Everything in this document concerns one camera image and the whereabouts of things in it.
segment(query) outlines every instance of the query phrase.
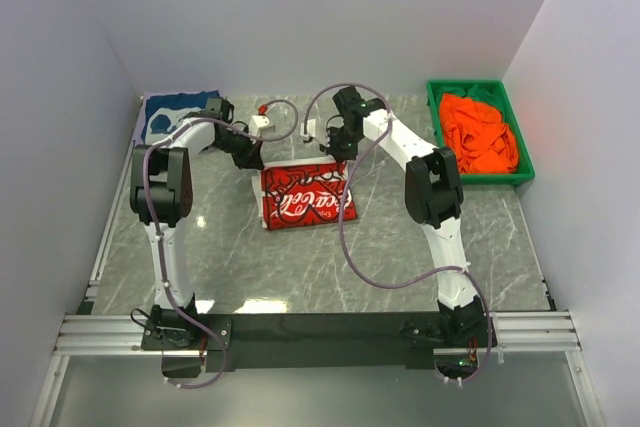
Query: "gray marble surface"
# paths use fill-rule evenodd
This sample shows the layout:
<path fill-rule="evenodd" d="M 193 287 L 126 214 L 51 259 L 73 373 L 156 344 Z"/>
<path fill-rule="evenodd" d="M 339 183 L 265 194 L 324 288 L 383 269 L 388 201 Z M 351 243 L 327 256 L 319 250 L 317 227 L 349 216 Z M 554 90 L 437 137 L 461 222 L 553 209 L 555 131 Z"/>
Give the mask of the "gray marble surface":
<path fill-rule="evenodd" d="M 309 96 L 289 96 L 301 109 Z M 239 96 L 236 119 L 248 120 L 267 97 Z M 425 96 L 390 96 L 397 116 L 435 142 Z M 321 125 L 335 113 L 330 97 L 314 108 Z M 271 109 L 278 131 L 292 114 Z M 364 151 L 363 141 L 360 151 Z M 298 135 L 265 144 L 265 161 L 318 157 L 317 144 Z M 371 287 L 346 264 L 336 224 L 268 232 L 261 226 L 251 188 L 252 171 L 235 168 L 230 156 L 203 153 L 192 164 L 194 206 L 187 219 L 187 269 L 199 310 L 213 312 L 353 312 L 437 310 L 436 283 L 396 291 Z M 357 172 L 353 196 L 358 219 L 348 222 L 352 256 L 370 277 L 408 280 L 433 268 L 427 241 L 406 213 L 404 176 L 378 149 Z M 94 314 L 149 308 L 154 278 L 142 225 L 129 210 L 128 179 L 115 218 Z M 518 198 L 509 186 L 467 186 L 462 236 L 471 272 L 495 310 L 548 310 L 545 287 Z"/>

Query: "wall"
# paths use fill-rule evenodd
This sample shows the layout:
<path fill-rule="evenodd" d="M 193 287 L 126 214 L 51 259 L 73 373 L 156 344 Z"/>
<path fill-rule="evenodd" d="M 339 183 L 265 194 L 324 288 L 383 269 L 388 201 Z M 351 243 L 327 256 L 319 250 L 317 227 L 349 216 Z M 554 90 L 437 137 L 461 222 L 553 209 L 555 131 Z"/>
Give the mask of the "wall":
<path fill-rule="evenodd" d="M 610 425 L 637 425 L 640 7 L 546 0 L 505 77 L 537 167 L 523 208 Z"/>
<path fill-rule="evenodd" d="M 543 0 L 92 0 L 139 91 L 501 78 Z"/>
<path fill-rule="evenodd" d="M 134 92 L 84 0 L 0 0 L 0 425 L 26 425 L 82 299 Z"/>

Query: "green basket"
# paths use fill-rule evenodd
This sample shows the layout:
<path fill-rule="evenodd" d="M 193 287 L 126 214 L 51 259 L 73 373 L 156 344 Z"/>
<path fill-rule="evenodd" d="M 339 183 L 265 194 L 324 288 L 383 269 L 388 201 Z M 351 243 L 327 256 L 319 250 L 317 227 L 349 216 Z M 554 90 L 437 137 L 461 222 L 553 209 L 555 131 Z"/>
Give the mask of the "green basket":
<path fill-rule="evenodd" d="M 431 110 L 431 118 L 433 120 L 433 129 L 436 133 L 436 139 L 440 147 L 444 147 L 444 138 L 442 136 L 442 126 L 440 125 L 440 99 L 446 92 L 455 93 L 457 89 L 468 91 L 473 86 L 479 85 L 487 90 L 492 101 L 487 102 L 502 113 L 504 122 L 509 124 L 511 132 L 518 143 L 519 162 L 518 168 L 513 174 L 461 174 L 463 184 L 510 184 L 520 185 L 532 180 L 536 173 L 533 170 L 533 164 L 527 152 L 527 146 L 520 133 L 516 116 L 513 114 L 509 97 L 504 90 L 504 85 L 499 80 L 430 80 L 427 82 L 427 93 L 429 94 L 428 106 Z"/>

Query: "orange cloth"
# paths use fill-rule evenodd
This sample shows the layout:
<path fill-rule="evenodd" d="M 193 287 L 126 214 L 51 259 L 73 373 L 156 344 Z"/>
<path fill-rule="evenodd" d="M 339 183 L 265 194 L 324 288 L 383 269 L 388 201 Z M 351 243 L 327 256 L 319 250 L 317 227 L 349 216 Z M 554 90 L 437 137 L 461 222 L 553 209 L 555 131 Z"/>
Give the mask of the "orange cloth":
<path fill-rule="evenodd" d="M 510 174 L 518 166 L 518 145 L 495 107 L 444 94 L 440 123 L 462 174 Z"/>

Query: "blue and white towel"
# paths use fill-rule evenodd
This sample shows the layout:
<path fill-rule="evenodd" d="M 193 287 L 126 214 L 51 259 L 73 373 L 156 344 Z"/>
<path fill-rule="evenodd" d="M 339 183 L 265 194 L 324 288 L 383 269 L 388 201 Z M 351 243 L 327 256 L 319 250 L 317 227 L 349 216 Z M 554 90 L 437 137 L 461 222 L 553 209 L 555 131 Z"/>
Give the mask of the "blue and white towel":
<path fill-rule="evenodd" d="M 153 144 L 176 130 L 180 121 L 190 112 L 202 110 L 210 98 L 220 97 L 217 90 L 198 93 L 178 93 L 167 95 L 145 95 L 133 143 Z"/>

